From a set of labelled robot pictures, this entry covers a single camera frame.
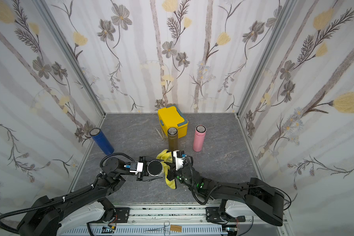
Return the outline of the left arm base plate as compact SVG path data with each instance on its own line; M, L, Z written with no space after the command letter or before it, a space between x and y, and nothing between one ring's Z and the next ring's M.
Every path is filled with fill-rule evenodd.
M128 218L130 215L130 208L129 207L115 207L114 208L114 215L109 221L109 224L114 223L127 223Z

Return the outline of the pink thermos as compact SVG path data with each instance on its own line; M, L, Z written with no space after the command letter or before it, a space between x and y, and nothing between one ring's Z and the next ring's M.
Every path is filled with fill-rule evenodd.
M203 148L207 128L204 125L198 125L195 128L195 136L193 142L193 150L200 152Z

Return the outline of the yellow grey cleaning cloth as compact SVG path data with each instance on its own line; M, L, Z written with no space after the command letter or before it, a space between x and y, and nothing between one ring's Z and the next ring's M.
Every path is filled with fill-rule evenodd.
M163 166L166 185L171 189L176 189L176 181L173 179L173 175L170 174L171 167L169 164L173 163L172 153L165 149L157 155L156 159L161 161Z

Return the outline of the metal scissors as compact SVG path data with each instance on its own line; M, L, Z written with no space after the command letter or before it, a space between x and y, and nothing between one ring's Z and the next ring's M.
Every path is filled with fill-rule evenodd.
M145 232L152 232L152 233L163 233L164 236L169 236L171 234L170 232L170 225L171 223L169 221L165 221L163 223L163 226L160 228L153 228L150 230L146 230Z

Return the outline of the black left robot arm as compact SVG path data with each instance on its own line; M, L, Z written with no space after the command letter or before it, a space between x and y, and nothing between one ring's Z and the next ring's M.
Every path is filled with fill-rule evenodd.
M56 236L62 232L63 220L94 202L98 202L101 215L92 220L112 222L117 214L107 196L124 185L124 175L141 181L151 161L149 156L135 161L121 152L107 155L100 161L101 172L92 184L52 199L43 196L30 208L4 213L0 215L0 228L21 236Z

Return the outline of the yellow storage box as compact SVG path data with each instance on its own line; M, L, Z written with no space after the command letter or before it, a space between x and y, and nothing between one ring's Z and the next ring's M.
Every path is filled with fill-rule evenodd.
M162 108L157 111L157 114L160 126L166 136L168 136L168 129L171 127L178 130L178 138L187 135L188 120L177 106Z

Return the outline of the brown cardboard tag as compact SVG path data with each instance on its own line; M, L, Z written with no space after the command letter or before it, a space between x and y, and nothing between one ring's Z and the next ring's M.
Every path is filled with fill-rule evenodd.
M170 225L170 231L171 232L182 233L183 232L183 227L179 226L179 225Z

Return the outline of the gold thermos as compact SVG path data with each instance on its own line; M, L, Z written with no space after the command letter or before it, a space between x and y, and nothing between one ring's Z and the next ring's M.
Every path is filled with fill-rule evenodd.
M178 149L178 130L175 127L171 127L167 130L168 136L168 150L175 151Z

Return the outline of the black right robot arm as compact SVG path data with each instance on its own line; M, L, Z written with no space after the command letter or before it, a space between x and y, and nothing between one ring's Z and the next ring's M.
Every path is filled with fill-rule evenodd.
M204 178L184 160L181 165L166 163L171 169L168 178L175 178L188 187L197 203L205 205L212 200L230 200L246 204L264 222L283 225L285 194L258 178L243 183L222 183Z

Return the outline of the blue thermos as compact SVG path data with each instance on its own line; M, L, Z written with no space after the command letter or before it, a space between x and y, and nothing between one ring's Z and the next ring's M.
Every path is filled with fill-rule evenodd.
M93 128L89 135L106 155L114 153L114 148L100 128Z

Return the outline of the white thermos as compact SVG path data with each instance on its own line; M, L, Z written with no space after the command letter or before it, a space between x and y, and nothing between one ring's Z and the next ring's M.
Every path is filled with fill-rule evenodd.
M158 160L152 160L147 165L147 173L152 177L160 177L164 173L164 167L162 162Z

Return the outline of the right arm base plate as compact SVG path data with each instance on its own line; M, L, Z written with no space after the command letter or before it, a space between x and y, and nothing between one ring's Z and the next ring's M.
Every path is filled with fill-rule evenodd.
M213 224L227 225L237 224L246 221L244 216L233 217L225 212L223 206L207 207L206 208L206 221Z

